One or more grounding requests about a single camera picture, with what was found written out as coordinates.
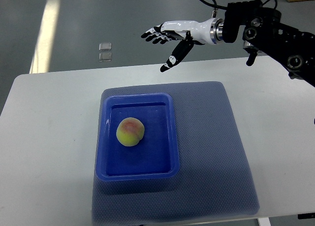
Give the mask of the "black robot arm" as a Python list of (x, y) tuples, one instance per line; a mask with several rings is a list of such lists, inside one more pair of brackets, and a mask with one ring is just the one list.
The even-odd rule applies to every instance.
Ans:
[(291, 79), (315, 84), (315, 36), (301, 32), (280, 22), (281, 13), (264, 7), (262, 1), (252, 0), (229, 3), (225, 10), (222, 38), (225, 43), (235, 42), (243, 25), (243, 40), (253, 48), (248, 50), (247, 65), (251, 66), (257, 52), (262, 51), (279, 62)]

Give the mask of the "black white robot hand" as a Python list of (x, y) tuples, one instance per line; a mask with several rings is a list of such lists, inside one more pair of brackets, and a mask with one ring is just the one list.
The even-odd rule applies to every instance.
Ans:
[(191, 51), (194, 45), (216, 45), (223, 42), (223, 19), (211, 18), (204, 22), (168, 21), (154, 26), (141, 35), (141, 38), (153, 44), (165, 44), (178, 40), (167, 61), (160, 71), (165, 72), (178, 65)]

